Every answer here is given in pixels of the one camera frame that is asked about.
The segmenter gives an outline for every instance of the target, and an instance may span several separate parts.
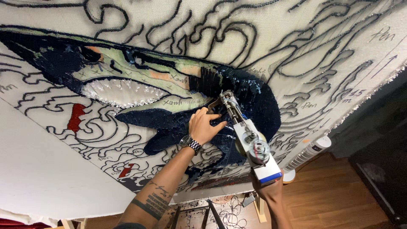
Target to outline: wooden floor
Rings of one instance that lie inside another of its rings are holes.
[[[390,229],[391,225],[375,199],[364,186],[347,159],[334,160],[330,154],[300,168],[294,182],[284,186],[284,198],[291,223],[295,229]],[[269,222],[260,224],[253,204],[241,208],[242,199],[234,196],[215,205],[228,217],[231,228],[271,228]],[[111,229],[120,215],[91,218],[87,229]],[[198,229],[203,211],[181,214],[177,228]],[[168,228],[171,214],[165,215],[158,228]],[[213,217],[206,228],[215,229]]]

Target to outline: hand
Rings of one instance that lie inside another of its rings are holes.
[[[274,203],[282,202],[282,177],[280,180],[276,181],[274,184],[262,187],[260,181],[256,178],[254,171],[250,171],[250,178],[252,179],[253,188],[257,192],[260,198],[263,200]]]
[[[217,126],[211,126],[209,121],[220,118],[222,115],[206,114],[206,112],[208,112],[208,108],[203,107],[197,110],[195,114],[192,114],[191,120],[189,120],[189,134],[200,145],[209,142],[228,123],[224,121]]]

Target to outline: watch face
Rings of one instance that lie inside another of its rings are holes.
[[[184,137],[181,139],[181,141],[179,142],[179,145],[180,145],[181,147],[186,146],[187,143],[188,143],[188,140],[189,140],[189,135],[184,136]]]

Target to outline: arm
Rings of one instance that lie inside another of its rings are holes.
[[[269,206],[271,216],[271,228],[272,229],[292,229],[291,222],[287,215],[286,205],[282,198],[282,178],[276,181],[274,184],[261,187],[260,182],[257,180],[254,172],[250,172],[250,176],[253,183],[253,188],[257,194],[266,201]]]
[[[207,108],[198,110],[189,121],[189,133],[200,145],[209,142],[226,126],[226,121],[211,126],[209,121],[220,118],[220,115],[206,114],[207,111]],[[153,228],[167,210],[194,155],[195,151],[191,147],[182,148],[131,201],[118,224],[135,222],[147,229]]]

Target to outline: shark design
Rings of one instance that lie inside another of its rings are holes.
[[[52,83],[118,107],[116,118],[157,130],[144,152],[155,155],[188,133],[190,116],[221,91],[234,91],[244,115],[270,141],[281,125],[271,88],[245,70],[191,57],[157,53],[94,38],[22,26],[0,26],[0,42],[43,72]],[[222,152],[208,169],[243,164],[228,127],[210,143]]]

